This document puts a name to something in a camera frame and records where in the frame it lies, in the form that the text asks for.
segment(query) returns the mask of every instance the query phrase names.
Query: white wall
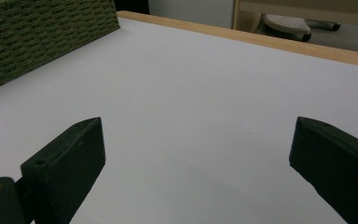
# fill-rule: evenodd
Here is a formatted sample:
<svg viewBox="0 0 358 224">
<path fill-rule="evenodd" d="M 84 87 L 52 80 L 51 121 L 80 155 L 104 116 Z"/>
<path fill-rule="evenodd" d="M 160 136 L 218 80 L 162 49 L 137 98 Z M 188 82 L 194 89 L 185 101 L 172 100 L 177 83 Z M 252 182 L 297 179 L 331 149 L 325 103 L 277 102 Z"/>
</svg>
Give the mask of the white wall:
<svg viewBox="0 0 358 224">
<path fill-rule="evenodd" d="M 231 28 L 234 0 L 149 0 L 150 14 Z"/>
</svg>

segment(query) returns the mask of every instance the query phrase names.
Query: white tabletop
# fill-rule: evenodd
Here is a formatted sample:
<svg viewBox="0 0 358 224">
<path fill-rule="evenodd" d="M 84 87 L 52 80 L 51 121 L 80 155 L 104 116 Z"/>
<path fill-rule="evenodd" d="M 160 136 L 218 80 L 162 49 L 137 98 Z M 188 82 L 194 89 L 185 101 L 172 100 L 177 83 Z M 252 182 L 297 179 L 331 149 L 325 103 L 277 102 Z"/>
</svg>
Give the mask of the white tabletop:
<svg viewBox="0 0 358 224">
<path fill-rule="evenodd" d="M 345 223 L 289 166 L 298 116 L 358 137 L 358 66 L 149 23 L 0 87 L 0 176 L 102 117 L 107 161 L 72 223 Z"/>
</svg>

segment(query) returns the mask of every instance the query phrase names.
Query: wooden table edge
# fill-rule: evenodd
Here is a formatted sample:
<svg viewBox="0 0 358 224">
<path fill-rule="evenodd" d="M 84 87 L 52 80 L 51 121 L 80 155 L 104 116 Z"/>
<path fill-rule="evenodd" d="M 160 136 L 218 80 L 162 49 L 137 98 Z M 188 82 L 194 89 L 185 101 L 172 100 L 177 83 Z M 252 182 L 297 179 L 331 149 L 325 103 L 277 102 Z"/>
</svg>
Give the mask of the wooden table edge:
<svg viewBox="0 0 358 224">
<path fill-rule="evenodd" d="M 134 21 L 143 21 L 206 35 L 219 36 L 273 49 L 281 49 L 293 53 L 309 55 L 312 57 L 358 65 L 358 51 L 330 48 L 293 40 L 280 39 L 272 36 L 257 35 L 227 28 L 199 24 L 190 21 L 179 21 L 129 11 L 119 11 L 117 15 L 120 18 L 130 19 Z"/>
</svg>

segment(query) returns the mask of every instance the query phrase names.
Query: chair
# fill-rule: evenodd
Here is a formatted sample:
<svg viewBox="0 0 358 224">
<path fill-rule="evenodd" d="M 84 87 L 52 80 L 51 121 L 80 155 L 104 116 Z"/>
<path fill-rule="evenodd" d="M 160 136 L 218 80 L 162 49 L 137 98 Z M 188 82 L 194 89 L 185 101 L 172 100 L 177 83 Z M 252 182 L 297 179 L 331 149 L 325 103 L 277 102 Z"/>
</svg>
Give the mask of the chair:
<svg viewBox="0 0 358 224">
<path fill-rule="evenodd" d="M 285 17 L 278 15 L 266 15 L 264 17 L 264 23 L 274 29 L 281 32 L 303 35 L 302 41 L 307 42 L 311 38 L 311 32 L 309 26 L 305 23 L 302 18 Z M 334 22 L 332 31 L 337 31 L 340 27 L 339 23 Z"/>
</svg>

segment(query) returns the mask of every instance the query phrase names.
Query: green wicker basket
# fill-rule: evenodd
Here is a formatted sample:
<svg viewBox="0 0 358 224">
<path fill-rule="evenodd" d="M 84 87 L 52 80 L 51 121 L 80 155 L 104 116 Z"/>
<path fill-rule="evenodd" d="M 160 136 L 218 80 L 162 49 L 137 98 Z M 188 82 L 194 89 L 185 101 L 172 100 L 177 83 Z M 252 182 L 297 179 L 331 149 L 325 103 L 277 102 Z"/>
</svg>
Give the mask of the green wicker basket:
<svg viewBox="0 0 358 224">
<path fill-rule="evenodd" d="M 0 86 L 118 28 L 113 0 L 1 0 Z"/>
</svg>

